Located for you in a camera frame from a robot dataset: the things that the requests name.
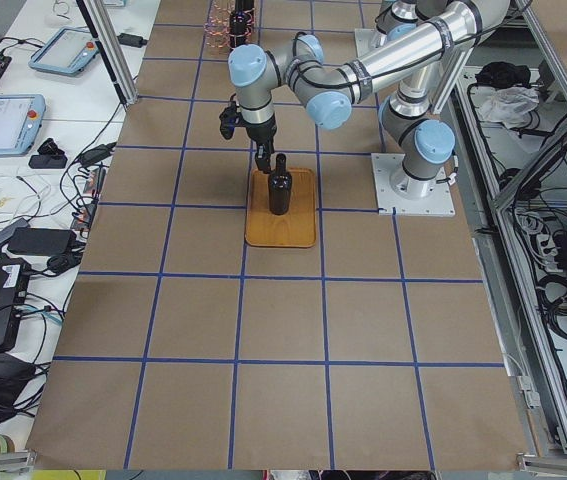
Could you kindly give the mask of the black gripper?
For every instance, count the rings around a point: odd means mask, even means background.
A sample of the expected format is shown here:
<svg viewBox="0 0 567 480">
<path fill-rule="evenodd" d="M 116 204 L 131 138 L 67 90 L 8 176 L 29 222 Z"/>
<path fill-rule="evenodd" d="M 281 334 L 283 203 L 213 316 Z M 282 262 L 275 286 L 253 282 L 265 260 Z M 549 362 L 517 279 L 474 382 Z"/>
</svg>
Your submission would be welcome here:
<svg viewBox="0 0 567 480">
<path fill-rule="evenodd" d="M 270 174 L 272 172 L 271 156 L 275 152 L 276 120 L 268 119 L 262 123 L 247 123 L 246 132 L 256 144 L 255 162 L 258 170 Z"/>
</svg>

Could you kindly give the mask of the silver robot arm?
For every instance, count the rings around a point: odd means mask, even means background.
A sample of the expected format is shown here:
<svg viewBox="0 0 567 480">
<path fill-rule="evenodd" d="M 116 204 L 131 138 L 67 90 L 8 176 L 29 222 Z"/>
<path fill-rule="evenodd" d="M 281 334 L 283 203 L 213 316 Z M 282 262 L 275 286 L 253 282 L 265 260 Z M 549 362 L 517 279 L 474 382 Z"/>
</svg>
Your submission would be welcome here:
<svg viewBox="0 0 567 480">
<path fill-rule="evenodd" d="M 273 90 L 288 87 L 317 126 L 337 129 L 353 105 L 449 52 L 482 42 L 508 8 L 506 1 L 385 1 L 368 51 L 334 68 L 325 67 L 319 39 L 304 32 L 271 50 L 238 46 L 228 57 L 235 93 L 219 116 L 220 133 L 231 139 L 245 129 L 256 145 L 258 169 L 268 173 L 277 131 Z"/>
<path fill-rule="evenodd" d="M 452 129 L 430 116 L 430 93 L 438 86 L 440 64 L 436 60 L 401 80 L 379 111 L 380 124 L 404 151 L 401 164 L 390 174 L 390 186 L 408 200 L 431 195 L 456 145 Z"/>
</svg>

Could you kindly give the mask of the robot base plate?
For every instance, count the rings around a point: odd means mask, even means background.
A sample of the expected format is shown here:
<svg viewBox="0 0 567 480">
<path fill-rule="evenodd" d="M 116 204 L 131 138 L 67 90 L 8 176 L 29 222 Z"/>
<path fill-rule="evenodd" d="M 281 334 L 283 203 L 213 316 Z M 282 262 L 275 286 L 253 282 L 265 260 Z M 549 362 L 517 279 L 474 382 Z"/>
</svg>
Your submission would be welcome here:
<svg viewBox="0 0 567 480">
<path fill-rule="evenodd" d="M 373 153 L 372 173 L 380 215 L 453 217 L 448 175 L 441 166 L 430 180 L 415 180 L 403 169 L 404 154 Z"/>
<path fill-rule="evenodd" d="M 354 30 L 355 47 L 357 56 L 382 47 L 386 43 L 387 35 L 376 29 L 357 28 Z"/>
</svg>

